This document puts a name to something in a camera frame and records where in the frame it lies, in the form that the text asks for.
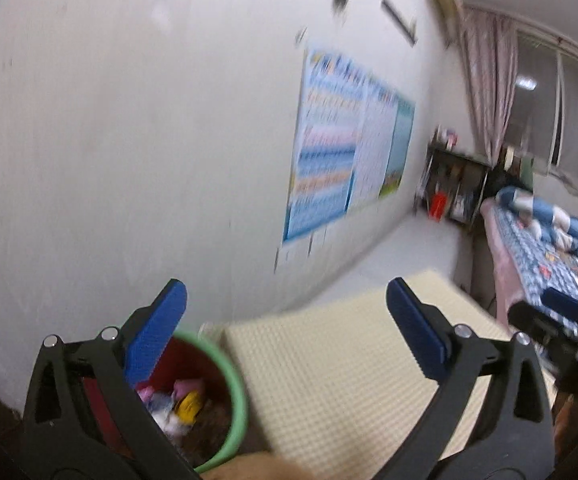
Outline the green bordered wall poster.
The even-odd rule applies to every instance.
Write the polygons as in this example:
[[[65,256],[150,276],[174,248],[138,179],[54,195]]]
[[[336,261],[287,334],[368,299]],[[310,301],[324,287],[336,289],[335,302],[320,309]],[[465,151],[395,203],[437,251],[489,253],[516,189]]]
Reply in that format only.
[[[349,209],[400,188],[415,119],[415,103],[376,77],[367,81],[361,136],[354,157]]]

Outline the pink wrapper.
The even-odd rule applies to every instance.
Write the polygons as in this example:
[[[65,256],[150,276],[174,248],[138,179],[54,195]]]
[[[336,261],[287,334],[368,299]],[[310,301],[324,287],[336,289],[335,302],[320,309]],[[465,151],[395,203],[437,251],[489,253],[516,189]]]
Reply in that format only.
[[[141,400],[148,403],[155,396],[167,396],[174,402],[183,400],[189,393],[193,391],[201,392],[204,388],[204,383],[201,379],[182,379],[176,380],[174,385],[168,389],[155,388],[152,385],[142,386],[137,389],[138,396]]]

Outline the blue educational wall poster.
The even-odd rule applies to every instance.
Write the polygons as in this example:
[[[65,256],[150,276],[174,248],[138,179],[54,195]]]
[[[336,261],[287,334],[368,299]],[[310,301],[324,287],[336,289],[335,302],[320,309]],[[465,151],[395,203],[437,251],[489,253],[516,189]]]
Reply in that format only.
[[[345,215],[365,112],[367,75],[351,58],[306,51],[295,127],[285,243]]]

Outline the pink patterned curtain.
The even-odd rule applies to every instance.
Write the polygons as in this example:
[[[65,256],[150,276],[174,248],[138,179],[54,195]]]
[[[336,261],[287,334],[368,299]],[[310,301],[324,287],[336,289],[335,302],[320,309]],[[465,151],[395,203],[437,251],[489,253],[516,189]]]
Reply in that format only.
[[[468,6],[462,48],[476,142],[490,164],[498,160],[518,75],[518,32],[507,16]]]

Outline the dark storage shelf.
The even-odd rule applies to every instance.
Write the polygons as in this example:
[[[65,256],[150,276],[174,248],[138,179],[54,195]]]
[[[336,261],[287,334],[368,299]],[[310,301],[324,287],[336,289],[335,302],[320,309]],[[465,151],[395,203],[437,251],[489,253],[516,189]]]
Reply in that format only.
[[[464,153],[456,145],[453,130],[434,131],[413,209],[425,211],[434,221],[448,219],[471,230],[493,167],[485,157]]]

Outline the window with frame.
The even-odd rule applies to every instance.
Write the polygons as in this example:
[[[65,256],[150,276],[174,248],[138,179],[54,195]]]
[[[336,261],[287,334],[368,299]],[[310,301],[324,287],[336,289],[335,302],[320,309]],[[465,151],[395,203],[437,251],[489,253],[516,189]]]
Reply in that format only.
[[[533,171],[578,196],[578,51],[519,32],[515,96],[505,141]]]

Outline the bed with patterned quilt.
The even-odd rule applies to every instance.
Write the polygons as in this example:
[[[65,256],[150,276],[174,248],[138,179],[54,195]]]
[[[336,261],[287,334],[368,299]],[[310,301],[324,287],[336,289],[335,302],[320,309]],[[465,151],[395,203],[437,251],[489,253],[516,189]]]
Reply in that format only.
[[[493,314],[525,301],[578,335],[578,323],[544,304],[555,289],[578,301],[578,217],[522,188],[507,186],[480,207],[492,266]]]

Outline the red bin green rim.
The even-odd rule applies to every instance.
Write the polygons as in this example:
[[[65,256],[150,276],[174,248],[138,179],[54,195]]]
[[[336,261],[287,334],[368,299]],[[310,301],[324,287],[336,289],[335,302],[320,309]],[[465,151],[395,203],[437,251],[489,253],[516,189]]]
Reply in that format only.
[[[226,353],[185,330],[125,332],[116,341],[83,344],[85,405],[106,448],[124,466],[122,479],[197,479],[233,458],[249,418],[245,387]],[[201,379],[204,405],[193,426],[174,414],[177,402],[137,389],[168,389],[176,380]]]

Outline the yellow snack wrapper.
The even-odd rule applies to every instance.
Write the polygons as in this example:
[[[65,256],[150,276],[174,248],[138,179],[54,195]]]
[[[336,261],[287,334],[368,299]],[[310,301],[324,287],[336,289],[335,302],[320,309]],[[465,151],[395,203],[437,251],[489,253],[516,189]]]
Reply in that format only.
[[[174,414],[185,426],[193,426],[203,405],[203,393],[200,390],[193,390],[177,402]]]

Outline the yellow checkered mat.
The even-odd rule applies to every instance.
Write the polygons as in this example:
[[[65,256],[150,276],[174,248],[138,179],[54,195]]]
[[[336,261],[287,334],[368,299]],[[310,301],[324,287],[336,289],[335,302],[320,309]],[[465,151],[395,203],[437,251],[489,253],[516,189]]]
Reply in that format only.
[[[515,335],[437,273],[403,280],[453,325],[466,324],[482,338]],[[389,314],[387,286],[325,306],[202,328],[233,359],[267,447],[316,478],[379,479],[438,389]],[[488,385],[488,378],[478,379],[446,454],[464,448]]]

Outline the white wall switch plate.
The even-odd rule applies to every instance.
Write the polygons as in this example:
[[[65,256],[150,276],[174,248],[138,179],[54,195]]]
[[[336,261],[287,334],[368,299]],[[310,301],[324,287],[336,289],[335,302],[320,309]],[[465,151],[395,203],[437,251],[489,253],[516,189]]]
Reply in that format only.
[[[280,246],[276,252],[275,269],[276,274],[285,272],[300,259],[301,247],[299,243],[287,243]]]

